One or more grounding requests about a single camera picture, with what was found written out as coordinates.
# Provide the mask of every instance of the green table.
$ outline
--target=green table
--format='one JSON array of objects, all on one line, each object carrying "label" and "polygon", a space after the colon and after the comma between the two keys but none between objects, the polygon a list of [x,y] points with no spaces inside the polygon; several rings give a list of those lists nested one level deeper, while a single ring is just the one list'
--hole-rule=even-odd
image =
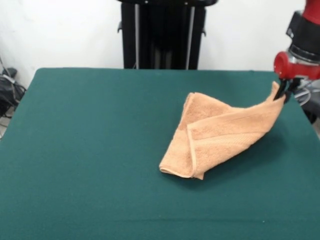
[{"label": "green table", "polygon": [[274,79],[39,70],[0,143],[0,240],[319,240],[320,142],[294,99],[203,181],[158,168],[189,92],[248,107]]}]

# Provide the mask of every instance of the towel fold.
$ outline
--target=towel fold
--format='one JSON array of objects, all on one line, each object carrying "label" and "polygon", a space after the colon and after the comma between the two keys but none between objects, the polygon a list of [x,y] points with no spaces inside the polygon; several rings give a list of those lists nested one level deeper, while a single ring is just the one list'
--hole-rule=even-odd
[{"label": "towel fold", "polygon": [[203,180],[206,171],[248,149],[270,131],[280,114],[285,97],[274,100],[278,89],[273,82],[266,101],[249,108],[190,93],[160,171]]}]

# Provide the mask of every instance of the towel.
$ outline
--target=towel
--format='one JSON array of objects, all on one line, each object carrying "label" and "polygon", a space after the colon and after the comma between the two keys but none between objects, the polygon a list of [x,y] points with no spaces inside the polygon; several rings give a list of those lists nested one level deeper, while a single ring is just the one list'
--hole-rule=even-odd
[{"label": "towel", "polygon": [[190,93],[160,171],[203,180],[206,171],[248,149],[270,131],[280,114],[285,96],[274,100],[278,89],[273,82],[269,97],[249,108]]}]

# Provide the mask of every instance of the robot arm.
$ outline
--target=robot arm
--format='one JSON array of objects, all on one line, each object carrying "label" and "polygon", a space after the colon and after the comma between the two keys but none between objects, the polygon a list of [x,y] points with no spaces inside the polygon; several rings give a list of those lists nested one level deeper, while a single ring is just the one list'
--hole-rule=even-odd
[{"label": "robot arm", "polygon": [[301,79],[320,79],[320,0],[307,0],[304,11],[294,13],[286,34],[292,43],[274,60],[274,72],[281,81],[275,99],[284,94],[288,99]]}]

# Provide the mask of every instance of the black metal stand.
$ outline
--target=black metal stand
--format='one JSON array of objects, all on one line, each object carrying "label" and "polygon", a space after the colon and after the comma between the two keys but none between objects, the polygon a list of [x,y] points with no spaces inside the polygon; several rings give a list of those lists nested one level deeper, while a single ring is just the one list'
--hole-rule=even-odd
[{"label": "black metal stand", "polygon": [[121,0],[125,69],[198,68],[205,6],[217,0]]}]

